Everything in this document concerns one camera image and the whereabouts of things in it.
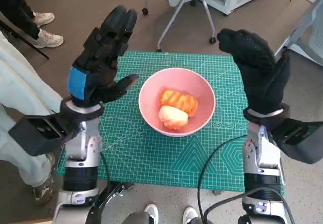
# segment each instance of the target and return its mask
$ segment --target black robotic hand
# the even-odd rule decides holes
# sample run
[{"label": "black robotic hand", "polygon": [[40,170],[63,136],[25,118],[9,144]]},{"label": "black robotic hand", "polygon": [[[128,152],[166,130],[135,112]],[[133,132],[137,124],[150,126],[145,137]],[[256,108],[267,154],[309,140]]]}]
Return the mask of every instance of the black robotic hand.
[{"label": "black robotic hand", "polygon": [[281,109],[290,75],[288,55],[276,63],[268,43],[246,30],[223,29],[217,38],[220,50],[231,54],[241,71],[249,108],[263,115]]},{"label": "black robotic hand", "polygon": [[116,7],[100,28],[94,28],[85,43],[84,51],[74,61],[69,78],[68,90],[78,107],[89,107],[99,102],[107,103],[122,97],[138,79],[129,75],[115,82],[118,57],[128,48],[137,20],[135,10],[127,11]]}]

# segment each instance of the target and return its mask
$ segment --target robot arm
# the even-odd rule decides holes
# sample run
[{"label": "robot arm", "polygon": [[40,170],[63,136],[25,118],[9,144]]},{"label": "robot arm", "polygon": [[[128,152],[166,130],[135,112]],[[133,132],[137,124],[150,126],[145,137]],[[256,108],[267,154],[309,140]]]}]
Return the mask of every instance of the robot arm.
[{"label": "robot arm", "polygon": [[320,137],[323,123],[304,123],[289,118],[289,107],[282,103],[290,69],[283,55],[275,62],[266,41],[245,30],[224,29],[218,34],[219,47],[230,53],[241,71],[249,106],[244,116],[249,121],[243,148],[245,192],[259,190],[242,199],[246,215],[239,224],[287,224],[286,207],[280,196],[281,151],[308,164],[323,157]]},{"label": "robot arm", "polygon": [[68,77],[71,98],[62,101],[60,113],[27,116],[9,131],[32,156],[65,144],[65,174],[53,217],[55,224],[100,224],[105,204],[125,188],[119,183],[115,191],[107,185],[99,192],[98,122],[102,103],[119,99],[138,79],[133,74],[114,81],[118,57],[128,48],[136,18],[134,10],[116,7],[99,28],[93,29],[83,45],[84,51],[74,61]]}]

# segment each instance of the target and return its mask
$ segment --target white food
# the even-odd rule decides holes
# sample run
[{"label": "white food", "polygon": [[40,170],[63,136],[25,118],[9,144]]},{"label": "white food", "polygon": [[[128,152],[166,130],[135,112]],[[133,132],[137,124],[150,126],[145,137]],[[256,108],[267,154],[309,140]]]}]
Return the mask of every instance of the white food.
[{"label": "white food", "polygon": [[160,108],[158,116],[165,127],[173,130],[181,129],[188,122],[186,112],[168,105]]}]

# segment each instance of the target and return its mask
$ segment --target green cutting mat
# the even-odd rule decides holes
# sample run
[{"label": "green cutting mat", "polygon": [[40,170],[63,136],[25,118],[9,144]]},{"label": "green cutting mat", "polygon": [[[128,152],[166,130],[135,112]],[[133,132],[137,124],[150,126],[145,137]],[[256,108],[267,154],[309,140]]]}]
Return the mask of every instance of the green cutting mat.
[{"label": "green cutting mat", "polygon": [[[153,73],[170,67],[187,68],[201,74],[213,87],[216,111],[210,122],[194,135],[171,138],[153,130],[141,117],[138,95]],[[117,79],[139,74],[128,94],[105,106],[100,118],[102,151],[113,181],[197,187],[200,172],[222,142],[246,134],[247,106],[240,72],[232,57],[220,55],[131,51],[119,60]],[[221,149],[207,168],[202,187],[244,191],[242,146],[237,140]],[[62,158],[58,174],[64,173]],[[99,179],[106,179],[103,163]]]}]

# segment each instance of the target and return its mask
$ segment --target pink bowl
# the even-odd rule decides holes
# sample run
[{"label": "pink bowl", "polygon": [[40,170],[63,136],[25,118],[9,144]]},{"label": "pink bowl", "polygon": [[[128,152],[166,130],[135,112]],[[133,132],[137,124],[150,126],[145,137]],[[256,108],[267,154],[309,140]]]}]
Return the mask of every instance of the pink bowl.
[{"label": "pink bowl", "polygon": [[[198,107],[195,116],[181,130],[169,130],[158,118],[159,97],[166,88],[195,96]],[[188,69],[169,68],[150,76],[139,93],[139,109],[145,121],[156,131],[170,137],[191,135],[204,127],[213,116],[216,98],[210,84],[198,73]]]}]

